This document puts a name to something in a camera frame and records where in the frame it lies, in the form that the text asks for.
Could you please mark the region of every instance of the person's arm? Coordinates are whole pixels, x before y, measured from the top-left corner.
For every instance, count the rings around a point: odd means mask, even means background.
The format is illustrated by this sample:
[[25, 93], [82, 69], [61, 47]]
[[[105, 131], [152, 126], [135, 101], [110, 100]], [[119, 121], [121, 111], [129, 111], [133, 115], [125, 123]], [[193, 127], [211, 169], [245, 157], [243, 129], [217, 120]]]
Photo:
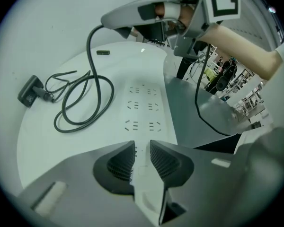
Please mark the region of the person's arm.
[[[164, 5], [156, 6], [156, 14], [163, 16]], [[179, 21], [188, 26], [194, 11], [190, 6], [181, 8]], [[261, 78], [269, 80], [282, 64], [282, 58], [277, 51], [267, 52], [253, 44], [230, 29], [214, 25], [199, 40], [213, 44], [220, 50], [235, 57], [248, 69], [258, 74]]]

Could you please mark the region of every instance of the black cable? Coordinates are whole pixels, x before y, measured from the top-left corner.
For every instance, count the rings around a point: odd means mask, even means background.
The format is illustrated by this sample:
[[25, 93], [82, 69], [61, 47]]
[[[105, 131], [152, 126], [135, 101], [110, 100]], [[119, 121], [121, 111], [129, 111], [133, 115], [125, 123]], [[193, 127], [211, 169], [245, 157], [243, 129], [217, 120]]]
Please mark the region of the black cable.
[[202, 119], [204, 123], [206, 123], [209, 127], [211, 127], [217, 133], [219, 133], [221, 135], [225, 135], [225, 136], [230, 136], [229, 134], [224, 134], [224, 133], [216, 130], [210, 123], [208, 123], [204, 118], [202, 118], [202, 116], [200, 115], [200, 109], [199, 109], [199, 106], [198, 106], [198, 92], [199, 92], [202, 76], [203, 76], [203, 73], [204, 73], [206, 65], [207, 65], [207, 61], [208, 61], [208, 57], [209, 57], [209, 52], [210, 52], [211, 46], [212, 46], [211, 44], [208, 44], [207, 52], [206, 52], [206, 56], [205, 56], [205, 60], [204, 60], [204, 64], [203, 64], [202, 71], [201, 71], [201, 74], [200, 74], [199, 79], [198, 79], [197, 88], [195, 90], [195, 107], [197, 109], [199, 118]]
[[[91, 52], [90, 52], [90, 41], [91, 41], [91, 38], [93, 36], [93, 34], [98, 31], [99, 29], [103, 28], [103, 25], [99, 25], [97, 27], [95, 27], [89, 34], [88, 38], [87, 38], [87, 43], [86, 43], [86, 52], [87, 52], [87, 57], [89, 59], [89, 65], [90, 65], [90, 68], [91, 68], [91, 71], [93, 73], [93, 75], [90, 75], [90, 71], [88, 71], [85, 75], [83, 75], [82, 77], [80, 77], [79, 79], [77, 80], [74, 80], [72, 82], [69, 82], [68, 80], [65, 80], [65, 79], [61, 79], [61, 78], [58, 78], [58, 76], [62, 76], [62, 75], [67, 75], [67, 74], [71, 74], [71, 73], [74, 73], [76, 71], [70, 71], [70, 72], [66, 72], [66, 73], [57, 73], [57, 74], [54, 74], [52, 76], [49, 77], [49, 79], [51, 78], [54, 78], [54, 79], [57, 79], [57, 80], [60, 80], [60, 81], [65, 81], [66, 82], [66, 85], [64, 85], [63, 87], [59, 88], [59, 89], [56, 89], [54, 91], [48, 91], [47, 88], [46, 88], [46, 84], [48, 82], [48, 80], [46, 81], [45, 83], [45, 89], [47, 92], [50, 92], [50, 93], [55, 93], [55, 92], [58, 92], [60, 90], [61, 93], [54, 99], [52, 100], [52, 102], [55, 102], [57, 101], [57, 99], [61, 96], [61, 94], [65, 91], [65, 89], [67, 88], [67, 86], [71, 85], [72, 86], [70, 87], [70, 89], [66, 92], [65, 96], [64, 96], [64, 99], [62, 101], [62, 109], [61, 111], [56, 115], [54, 121], [53, 121], [53, 125], [55, 127], [55, 129], [58, 131], [58, 132], [61, 132], [61, 133], [72, 133], [72, 132], [76, 132], [76, 131], [79, 131], [81, 129], [84, 129], [85, 127], [91, 125], [94, 121], [96, 121], [107, 109], [108, 107], [110, 106], [110, 104], [112, 103], [113, 101], [113, 98], [114, 98], [114, 92], [115, 92], [115, 89], [114, 89], [114, 85], [113, 83], [106, 77], [104, 76], [100, 76], [97, 74], [97, 71], [96, 71], [96, 68], [95, 68], [95, 65], [94, 65], [94, 62], [92, 60], [92, 57], [91, 57]], [[95, 85], [96, 85], [96, 89], [97, 89], [97, 95], [98, 95], [98, 102], [97, 102], [97, 107], [94, 111], [94, 113], [85, 121], [82, 121], [82, 122], [74, 122], [72, 120], [70, 120], [68, 118], [68, 116], [66, 115], [66, 110], [68, 110], [69, 108], [73, 107], [74, 105], [76, 105], [81, 99], [82, 97], [84, 96], [84, 93], [85, 93], [85, 90], [86, 90], [86, 87], [87, 87], [87, 83], [88, 83], [88, 80], [90, 79], [94, 79], [95, 80]], [[108, 103], [106, 104], [106, 106], [99, 112], [100, 110], [100, 106], [101, 106], [101, 89], [100, 89], [100, 83], [99, 83], [99, 79], [102, 79], [104, 81], [106, 81], [110, 87], [111, 87], [111, 95], [110, 95], [110, 98], [108, 100]], [[78, 86], [80, 85], [81, 83], [85, 82], [84, 84], [84, 87], [83, 87], [83, 90], [80, 94], [80, 96], [77, 98], [76, 101], [74, 101], [72, 104], [70, 104], [69, 106], [66, 106], [66, 103], [67, 103], [67, 100], [69, 98], [69, 96], [71, 95], [71, 93], [73, 92], [73, 90]], [[59, 118], [60, 115], [63, 115], [63, 118], [66, 120], [66, 122], [68, 122], [69, 124], [71, 125], [77, 125], [79, 127], [77, 128], [74, 128], [74, 129], [71, 129], [71, 130], [61, 130], [58, 128], [57, 126], [57, 120]]]

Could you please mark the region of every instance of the yellow object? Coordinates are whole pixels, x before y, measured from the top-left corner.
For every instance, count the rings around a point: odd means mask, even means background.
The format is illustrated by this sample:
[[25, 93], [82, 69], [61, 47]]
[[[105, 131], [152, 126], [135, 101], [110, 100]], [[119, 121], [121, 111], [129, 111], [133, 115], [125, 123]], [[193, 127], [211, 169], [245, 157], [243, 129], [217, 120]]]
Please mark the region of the yellow object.
[[210, 83], [216, 78], [215, 73], [210, 68], [206, 68], [204, 74], [209, 78]]

